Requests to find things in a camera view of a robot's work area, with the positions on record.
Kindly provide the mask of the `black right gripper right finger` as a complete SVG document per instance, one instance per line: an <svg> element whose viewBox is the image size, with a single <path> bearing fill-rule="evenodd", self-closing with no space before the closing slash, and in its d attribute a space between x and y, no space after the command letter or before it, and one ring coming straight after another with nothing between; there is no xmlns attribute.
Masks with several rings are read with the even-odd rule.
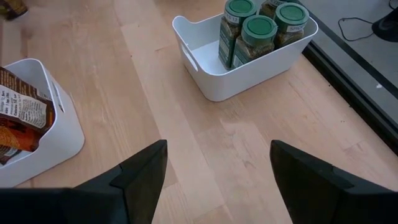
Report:
<svg viewBox="0 0 398 224"><path fill-rule="evenodd" d="M269 155L293 224L398 224L398 192L280 140Z"/></svg>

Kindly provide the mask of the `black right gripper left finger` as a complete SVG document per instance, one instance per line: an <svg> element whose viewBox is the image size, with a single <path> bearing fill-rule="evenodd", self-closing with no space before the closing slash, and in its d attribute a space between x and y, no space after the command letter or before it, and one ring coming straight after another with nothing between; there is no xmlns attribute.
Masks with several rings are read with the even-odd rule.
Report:
<svg viewBox="0 0 398 224"><path fill-rule="evenodd" d="M73 188L0 188L0 224L151 224L167 161L160 139Z"/></svg>

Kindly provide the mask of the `brown orange seasoning packet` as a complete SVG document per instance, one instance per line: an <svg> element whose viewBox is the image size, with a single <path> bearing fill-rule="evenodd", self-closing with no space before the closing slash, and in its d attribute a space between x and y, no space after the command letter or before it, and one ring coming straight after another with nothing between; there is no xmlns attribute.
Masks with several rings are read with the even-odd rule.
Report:
<svg viewBox="0 0 398 224"><path fill-rule="evenodd" d="M40 134L55 121L52 99L4 67L0 67L0 115Z"/></svg>
<svg viewBox="0 0 398 224"><path fill-rule="evenodd" d="M0 118L0 164L6 165L22 151L34 152L42 134L17 121Z"/></svg>

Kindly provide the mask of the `green lid spice jar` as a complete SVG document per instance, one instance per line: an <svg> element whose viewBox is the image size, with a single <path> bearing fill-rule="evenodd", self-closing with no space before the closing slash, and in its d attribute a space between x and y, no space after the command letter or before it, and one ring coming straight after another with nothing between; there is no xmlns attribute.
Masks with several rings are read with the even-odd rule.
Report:
<svg viewBox="0 0 398 224"><path fill-rule="evenodd" d="M274 50L277 25L273 19L263 15L248 17L236 39L232 69L238 68Z"/></svg>
<svg viewBox="0 0 398 224"><path fill-rule="evenodd" d="M257 7L252 0L227 0L225 3L218 47L218 56L225 69L231 69L236 39L241 34L244 20L256 12Z"/></svg>
<svg viewBox="0 0 398 224"><path fill-rule="evenodd" d="M279 5L274 16L277 24L275 46L279 49L300 40L304 36L308 20L309 11L301 4L286 2Z"/></svg>
<svg viewBox="0 0 398 224"><path fill-rule="evenodd" d="M265 0L260 6L259 15L273 19L277 7L288 2L298 3L299 0Z"/></svg>

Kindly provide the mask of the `black stand base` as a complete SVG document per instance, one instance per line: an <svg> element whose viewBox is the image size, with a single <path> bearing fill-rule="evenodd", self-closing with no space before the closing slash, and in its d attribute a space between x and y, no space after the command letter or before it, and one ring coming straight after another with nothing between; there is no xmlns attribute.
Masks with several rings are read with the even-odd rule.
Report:
<svg viewBox="0 0 398 224"><path fill-rule="evenodd" d="M398 42L398 7L372 24L374 34L388 42Z"/></svg>

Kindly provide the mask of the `white plastic handled bin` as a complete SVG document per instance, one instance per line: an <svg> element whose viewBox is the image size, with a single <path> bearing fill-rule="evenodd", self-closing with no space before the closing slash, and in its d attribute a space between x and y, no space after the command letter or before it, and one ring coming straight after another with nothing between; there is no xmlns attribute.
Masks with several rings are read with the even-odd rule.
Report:
<svg viewBox="0 0 398 224"><path fill-rule="evenodd" d="M15 187L78 154L85 137L68 93L40 60L25 58L5 66L17 77L51 97L55 108L53 126L34 152L21 152L6 165L0 164L0 188Z"/></svg>
<svg viewBox="0 0 398 224"><path fill-rule="evenodd" d="M290 69L318 32L317 22L310 18L302 39L238 68L227 70L218 57L222 17L223 14L218 14L191 22L183 16L176 16L172 21L185 68L205 98L214 102L231 98Z"/></svg>

